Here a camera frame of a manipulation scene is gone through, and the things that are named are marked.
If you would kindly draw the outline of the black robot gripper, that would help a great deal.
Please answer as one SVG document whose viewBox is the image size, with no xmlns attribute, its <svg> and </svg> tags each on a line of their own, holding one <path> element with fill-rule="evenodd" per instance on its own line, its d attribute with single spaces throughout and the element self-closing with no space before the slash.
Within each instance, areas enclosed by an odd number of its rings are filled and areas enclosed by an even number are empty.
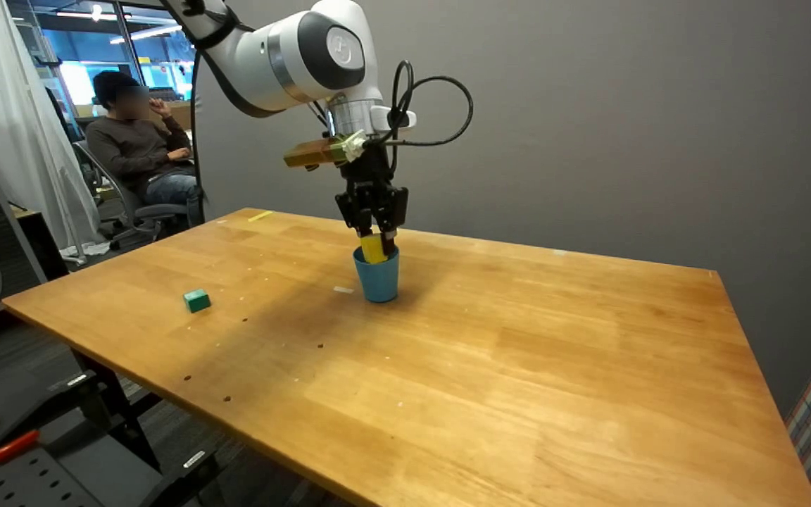
<svg viewBox="0 0 811 507">
<path fill-rule="evenodd" d="M 382 254 L 396 254 L 396 227 L 404 223 L 407 191 L 393 186 L 393 168 L 382 148 L 368 148 L 341 168 L 345 188 L 334 198 L 338 210 L 358 237 L 381 226 Z"/>
</svg>

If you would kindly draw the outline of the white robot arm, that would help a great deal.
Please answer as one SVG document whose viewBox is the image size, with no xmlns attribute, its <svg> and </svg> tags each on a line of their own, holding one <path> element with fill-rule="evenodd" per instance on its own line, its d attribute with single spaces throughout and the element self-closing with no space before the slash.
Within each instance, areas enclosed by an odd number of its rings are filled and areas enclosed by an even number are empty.
<svg viewBox="0 0 811 507">
<path fill-rule="evenodd" d="M 396 254 L 407 191 L 393 186 L 386 144 L 414 124 L 386 105 L 378 52 L 358 0 L 316 0 L 261 29 L 245 24 L 227 0 L 161 0 L 188 41 L 207 61 L 219 91 L 247 114 L 268 119 L 310 105 L 323 120 L 312 165 L 341 168 L 334 198 L 342 223 L 359 237 L 366 261 Z"/>
</svg>

